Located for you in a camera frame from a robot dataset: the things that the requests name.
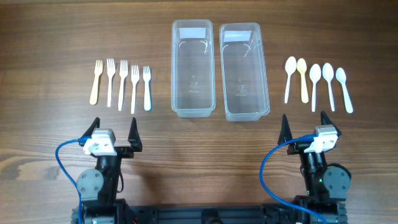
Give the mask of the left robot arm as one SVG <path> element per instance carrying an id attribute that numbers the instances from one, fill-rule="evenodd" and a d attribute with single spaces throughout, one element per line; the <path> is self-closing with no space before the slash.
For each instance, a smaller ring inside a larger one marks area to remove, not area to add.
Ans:
<path id="1" fill-rule="evenodd" d="M 79 223 L 139 223 L 138 216 L 127 202 L 117 199 L 122 190 L 122 159 L 132 159 L 135 152 L 142 151 L 142 142 L 137 130 L 136 118 L 132 119 L 127 141 L 128 146 L 115 146 L 114 131 L 100 128 L 100 119 L 95 118 L 81 136 L 79 145 L 85 154 L 96 158 L 93 169 L 83 171 L 76 181 L 80 194 L 79 206 L 72 210 L 71 222 Z"/>

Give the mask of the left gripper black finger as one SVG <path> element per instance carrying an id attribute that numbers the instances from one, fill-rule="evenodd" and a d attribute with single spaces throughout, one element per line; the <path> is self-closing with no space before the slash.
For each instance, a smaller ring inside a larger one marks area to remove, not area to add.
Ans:
<path id="1" fill-rule="evenodd" d="M 142 141 L 139 136 L 139 132 L 137 129 L 137 120 L 135 117 L 132 118 L 127 141 L 129 142 L 134 152 L 142 152 Z"/>
<path id="2" fill-rule="evenodd" d="M 94 119 L 94 121 L 92 122 L 91 126 L 90 126 L 90 127 L 85 131 L 85 133 L 81 136 L 81 139 L 82 139 L 82 138 L 86 138 L 86 137 L 90 137 L 90 136 L 93 134 L 94 130 L 95 130 L 96 128 L 99 128 L 99 126 L 100 126 L 100 119 L 99 119 L 99 117 L 96 117 L 96 118 Z"/>

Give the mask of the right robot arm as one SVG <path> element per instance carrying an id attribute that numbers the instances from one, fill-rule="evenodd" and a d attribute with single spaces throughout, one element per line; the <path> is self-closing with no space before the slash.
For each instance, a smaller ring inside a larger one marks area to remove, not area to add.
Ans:
<path id="1" fill-rule="evenodd" d="M 341 131 L 327 114 L 321 112 L 321 125 L 313 132 L 314 140 L 300 140 L 288 145 L 287 154 L 300 156 L 307 195 L 295 196 L 292 203 L 322 216 L 327 223 L 347 223 L 344 201 L 351 185 L 351 173 L 337 163 L 327 163 L 325 153 L 336 147 Z"/>

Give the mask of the white plastic spoon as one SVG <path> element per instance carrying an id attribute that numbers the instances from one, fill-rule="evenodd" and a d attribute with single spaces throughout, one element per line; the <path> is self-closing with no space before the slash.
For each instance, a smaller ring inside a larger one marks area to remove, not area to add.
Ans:
<path id="1" fill-rule="evenodd" d="M 329 94 L 331 110 L 335 111 L 335 102 L 334 102 L 333 90 L 332 90 L 332 86 L 331 86 L 331 81 L 334 77 L 334 72 L 333 72 L 333 68 L 330 63 L 324 64 L 324 66 L 322 68 L 322 75 L 328 84 L 328 94 Z"/>
<path id="2" fill-rule="evenodd" d="M 353 105 L 346 87 L 346 74 L 341 67 L 336 70 L 336 79 L 341 83 L 346 112 L 353 113 Z"/>
<path id="3" fill-rule="evenodd" d="M 321 78 L 321 68 L 319 64 L 313 64 L 310 72 L 309 72 L 309 77 L 312 81 L 312 112 L 315 112 L 316 109 L 316 95 L 317 95 L 317 83 Z"/>
<path id="4" fill-rule="evenodd" d="M 290 79 L 293 73 L 296 71 L 297 61 L 294 56 L 290 56 L 285 63 L 285 72 L 287 73 L 287 82 L 285 86 L 284 103 L 287 104 L 289 100 L 290 91 Z"/>

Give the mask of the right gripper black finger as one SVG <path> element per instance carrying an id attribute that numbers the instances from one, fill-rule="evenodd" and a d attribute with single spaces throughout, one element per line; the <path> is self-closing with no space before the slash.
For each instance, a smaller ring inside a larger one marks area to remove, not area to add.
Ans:
<path id="1" fill-rule="evenodd" d="M 286 114 L 282 115 L 282 126 L 278 138 L 278 145 L 281 145 L 282 143 L 285 143 L 287 141 L 293 140 L 292 133 L 290 130 L 289 122 L 287 119 Z"/>
<path id="2" fill-rule="evenodd" d="M 321 111 L 320 113 L 321 117 L 321 124 L 322 125 L 332 125 L 337 132 L 337 136 L 341 136 L 341 131 L 338 129 L 338 127 L 332 122 L 332 120 L 327 116 L 325 111 Z"/>

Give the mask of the yellow plastic spoon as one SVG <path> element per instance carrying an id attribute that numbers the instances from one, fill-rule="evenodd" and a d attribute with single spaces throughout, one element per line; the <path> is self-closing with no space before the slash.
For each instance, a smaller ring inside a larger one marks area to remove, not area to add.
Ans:
<path id="1" fill-rule="evenodd" d="M 307 71 L 307 64 L 303 58 L 300 58 L 297 61 L 297 71 L 299 72 L 301 79 L 301 100 L 303 103 L 308 103 L 309 102 L 308 90 L 305 78 L 305 72 Z"/>

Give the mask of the light blue plastic fork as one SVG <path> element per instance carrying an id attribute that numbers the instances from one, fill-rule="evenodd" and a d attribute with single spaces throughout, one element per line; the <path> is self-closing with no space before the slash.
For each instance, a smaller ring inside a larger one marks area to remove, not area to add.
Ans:
<path id="1" fill-rule="evenodd" d="M 144 66 L 143 68 L 143 80 L 144 80 L 144 109 L 146 111 L 150 111 L 152 108 L 151 98 L 150 98 L 150 80 L 151 80 L 151 72 L 149 66 Z"/>

